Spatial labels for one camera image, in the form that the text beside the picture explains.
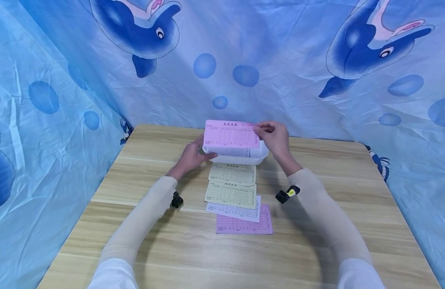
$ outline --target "pink form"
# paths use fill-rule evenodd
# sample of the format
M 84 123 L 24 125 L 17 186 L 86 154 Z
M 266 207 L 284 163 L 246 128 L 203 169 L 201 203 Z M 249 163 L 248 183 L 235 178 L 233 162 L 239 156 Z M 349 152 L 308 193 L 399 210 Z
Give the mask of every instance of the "pink form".
M 259 147 L 259 136 L 250 122 L 208 120 L 205 124 L 204 146 L 206 147 Z
M 259 223 L 216 215 L 216 234 L 272 235 L 269 205 L 261 205 Z

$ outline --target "hand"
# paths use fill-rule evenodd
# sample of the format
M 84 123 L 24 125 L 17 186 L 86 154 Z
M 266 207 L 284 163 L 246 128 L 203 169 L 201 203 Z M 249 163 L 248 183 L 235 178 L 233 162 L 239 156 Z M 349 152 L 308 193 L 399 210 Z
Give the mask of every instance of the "hand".
M 253 130 L 264 140 L 265 145 L 287 176 L 303 168 L 290 153 L 289 133 L 285 124 L 275 121 L 260 122 L 254 126 Z
M 289 133 L 285 124 L 275 121 L 259 122 L 253 130 L 264 140 L 264 144 L 275 157 L 290 153 Z
M 182 152 L 179 161 L 173 168 L 171 168 L 166 176 L 174 177 L 176 180 L 179 180 L 183 175 L 194 168 L 197 168 L 202 162 L 209 161 L 210 159 L 214 159 L 218 156 L 216 153 L 208 153 L 206 155 L 199 153 L 198 151 L 202 145 L 203 134 L 194 142 L 186 145 L 186 148 Z

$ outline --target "wooden table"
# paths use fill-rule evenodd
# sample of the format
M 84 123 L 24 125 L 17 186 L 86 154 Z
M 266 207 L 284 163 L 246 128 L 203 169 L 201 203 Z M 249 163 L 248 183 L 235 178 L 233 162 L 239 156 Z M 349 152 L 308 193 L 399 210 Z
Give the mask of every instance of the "wooden table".
M 202 130 L 138 126 L 117 157 L 40 289 L 84 289 L 109 237 L 184 146 Z M 292 153 L 322 180 L 372 253 L 388 289 L 439 288 L 365 147 L 353 142 L 290 138 Z M 290 200 L 271 155 L 257 167 L 258 194 L 269 204 L 274 235 L 216 235 L 216 216 L 205 212 L 211 163 L 182 179 L 179 210 L 168 210 L 147 236 L 134 270 L 140 288 L 334 288 L 337 266 L 322 238 Z

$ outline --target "dolphin fin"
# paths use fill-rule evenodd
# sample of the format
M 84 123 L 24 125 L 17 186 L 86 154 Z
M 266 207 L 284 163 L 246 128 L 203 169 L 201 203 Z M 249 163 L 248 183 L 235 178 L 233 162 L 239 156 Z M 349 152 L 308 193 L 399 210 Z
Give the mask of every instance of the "dolphin fin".
M 136 69 L 137 77 L 144 78 L 155 72 L 157 68 L 156 59 L 145 59 L 133 55 L 133 63 Z
M 320 93 L 320 98 L 327 98 L 332 95 L 344 94 L 347 92 L 357 81 L 357 79 L 342 79 L 336 76 L 333 76 L 327 84 L 325 88 Z
M 368 9 L 369 7 L 376 5 L 375 2 L 378 2 L 378 0 L 359 0 L 356 6 L 354 6 L 353 11 L 351 11 L 351 15 L 359 10 L 362 6 L 364 9 Z

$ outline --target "black clip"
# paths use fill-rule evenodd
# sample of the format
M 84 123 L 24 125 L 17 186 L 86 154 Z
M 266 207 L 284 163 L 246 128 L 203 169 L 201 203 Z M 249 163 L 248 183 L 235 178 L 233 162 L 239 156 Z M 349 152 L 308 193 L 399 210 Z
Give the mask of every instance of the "black clip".
M 184 204 L 184 200 L 181 197 L 179 197 L 179 193 L 175 191 L 173 193 L 173 200 L 171 201 L 171 206 L 177 209 L 182 204 Z
M 276 199 L 280 201 L 281 204 L 285 203 L 290 199 L 290 197 L 293 197 L 294 195 L 298 195 L 300 192 L 300 188 L 293 185 L 290 188 L 288 188 L 287 192 L 279 191 L 276 195 Z

